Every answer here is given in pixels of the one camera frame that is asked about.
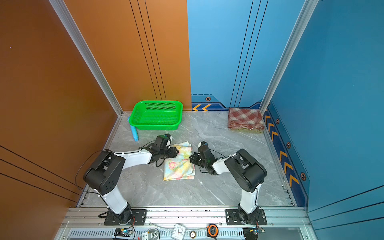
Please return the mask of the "olive green skirt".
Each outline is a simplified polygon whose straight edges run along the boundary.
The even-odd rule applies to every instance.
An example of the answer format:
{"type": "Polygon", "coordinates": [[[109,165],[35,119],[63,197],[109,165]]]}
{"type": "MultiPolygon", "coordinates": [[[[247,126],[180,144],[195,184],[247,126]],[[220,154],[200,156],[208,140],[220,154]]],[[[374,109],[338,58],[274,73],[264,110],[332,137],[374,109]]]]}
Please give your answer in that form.
{"type": "Polygon", "coordinates": [[[253,129],[253,130],[249,130],[249,129],[244,129],[244,128],[241,128],[241,129],[233,129],[233,131],[235,132],[240,132],[240,133],[253,133],[253,134],[260,134],[262,133],[264,130],[263,129],[253,129]]]}

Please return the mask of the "cream yellow cloth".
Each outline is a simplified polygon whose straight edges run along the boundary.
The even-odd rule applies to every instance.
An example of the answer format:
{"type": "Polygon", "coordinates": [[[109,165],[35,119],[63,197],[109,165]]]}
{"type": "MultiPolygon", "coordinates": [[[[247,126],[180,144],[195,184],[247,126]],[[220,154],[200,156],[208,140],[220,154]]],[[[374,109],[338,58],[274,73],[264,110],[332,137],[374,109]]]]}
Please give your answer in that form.
{"type": "Polygon", "coordinates": [[[193,147],[189,142],[175,144],[179,151],[172,159],[166,159],[164,165],[164,181],[193,180],[195,178],[195,167],[190,162],[193,147]]]}

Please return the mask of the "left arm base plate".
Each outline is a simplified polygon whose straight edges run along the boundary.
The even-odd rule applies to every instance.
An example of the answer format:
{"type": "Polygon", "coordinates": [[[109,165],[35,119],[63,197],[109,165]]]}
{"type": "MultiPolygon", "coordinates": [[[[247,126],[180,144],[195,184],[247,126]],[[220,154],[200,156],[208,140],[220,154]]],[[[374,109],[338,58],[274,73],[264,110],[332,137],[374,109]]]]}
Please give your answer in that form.
{"type": "Polygon", "coordinates": [[[147,217],[146,209],[130,209],[125,210],[121,214],[117,215],[111,210],[100,214],[100,217],[105,217],[104,225],[105,226],[143,226],[147,217]]]}

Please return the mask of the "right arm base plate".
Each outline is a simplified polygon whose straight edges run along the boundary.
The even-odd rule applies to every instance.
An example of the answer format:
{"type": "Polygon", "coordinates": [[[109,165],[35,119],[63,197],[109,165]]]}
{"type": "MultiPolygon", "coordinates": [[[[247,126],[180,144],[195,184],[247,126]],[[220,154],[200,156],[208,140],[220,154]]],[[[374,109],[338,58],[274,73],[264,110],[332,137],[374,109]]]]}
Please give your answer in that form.
{"type": "Polygon", "coordinates": [[[226,209],[227,225],[259,225],[266,226],[268,224],[265,211],[258,207],[252,213],[248,214],[240,209],[226,209]]]}

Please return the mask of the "red plaid skirt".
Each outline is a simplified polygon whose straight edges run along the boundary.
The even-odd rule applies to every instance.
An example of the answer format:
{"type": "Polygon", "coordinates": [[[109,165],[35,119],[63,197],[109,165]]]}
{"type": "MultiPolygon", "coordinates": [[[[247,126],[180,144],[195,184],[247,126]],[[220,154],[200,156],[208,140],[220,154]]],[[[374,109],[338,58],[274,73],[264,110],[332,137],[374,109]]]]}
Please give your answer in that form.
{"type": "Polygon", "coordinates": [[[230,108],[228,127],[233,130],[261,131],[264,129],[260,110],[230,108]]]}

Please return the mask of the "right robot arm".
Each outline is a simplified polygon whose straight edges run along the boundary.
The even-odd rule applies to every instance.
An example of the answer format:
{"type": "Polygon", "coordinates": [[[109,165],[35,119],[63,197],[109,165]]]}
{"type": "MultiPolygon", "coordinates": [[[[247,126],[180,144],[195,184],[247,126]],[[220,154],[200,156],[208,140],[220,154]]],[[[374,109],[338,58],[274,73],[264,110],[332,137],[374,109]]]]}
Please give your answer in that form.
{"type": "Polygon", "coordinates": [[[208,143],[199,143],[198,150],[190,156],[190,162],[204,168],[210,175],[231,173],[242,189],[238,208],[227,209],[228,225],[256,225],[268,224],[265,211],[258,203],[260,189],[267,176],[266,168],[246,150],[240,149],[227,157],[216,158],[208,143]]]}

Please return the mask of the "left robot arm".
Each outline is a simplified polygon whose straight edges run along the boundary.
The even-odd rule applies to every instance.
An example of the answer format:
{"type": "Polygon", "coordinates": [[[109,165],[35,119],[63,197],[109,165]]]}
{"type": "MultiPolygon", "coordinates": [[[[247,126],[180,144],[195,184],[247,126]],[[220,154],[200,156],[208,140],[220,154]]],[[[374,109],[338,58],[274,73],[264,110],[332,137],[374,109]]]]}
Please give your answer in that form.
{"type": "Polygon", "coordinates": [[[107,205],[107,216],[120,225],[133,223],[131,205],[121,194],[118,182],[123,170],[157,163],[159,160],[177,157],[179,150],[171,146],[170,134],[156,139],[135,151],[113,152],[102,150],[83,175],[83,180],[96,191],[107,205]]]}

